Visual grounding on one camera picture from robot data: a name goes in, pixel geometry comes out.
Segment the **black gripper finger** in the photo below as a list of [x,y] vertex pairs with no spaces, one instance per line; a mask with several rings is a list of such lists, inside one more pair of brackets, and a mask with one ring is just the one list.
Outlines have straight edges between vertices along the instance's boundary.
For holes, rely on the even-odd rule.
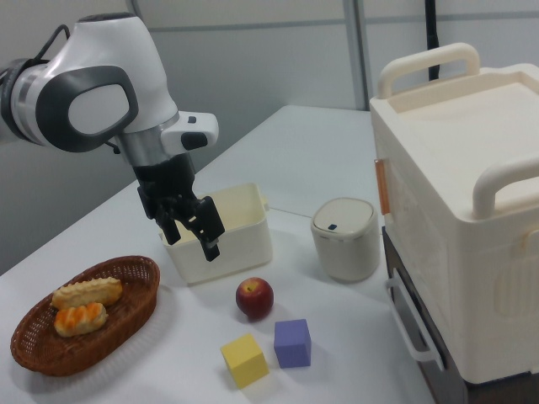
[[184,199],[180,204],[177,220],[198,239],[208,262],[220,255],[218,242],[225,228],[210,196]]
[[181,238],[180,232],[176,225],[178,219],[178,210],[176,204],[168,200],[159,200],[155,212],[155,221],[163,231],[167,243],[173,245]]

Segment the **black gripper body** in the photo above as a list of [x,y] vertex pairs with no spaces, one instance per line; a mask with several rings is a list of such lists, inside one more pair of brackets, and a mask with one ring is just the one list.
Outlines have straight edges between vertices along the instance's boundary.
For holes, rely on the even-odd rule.
[[159,210],[171,211],[175,220],[196,217],[200,203],[192,190],[195,169],[189,154],[180,154],[152,166],[134,167],[134,173],[148,219],[155,219]]

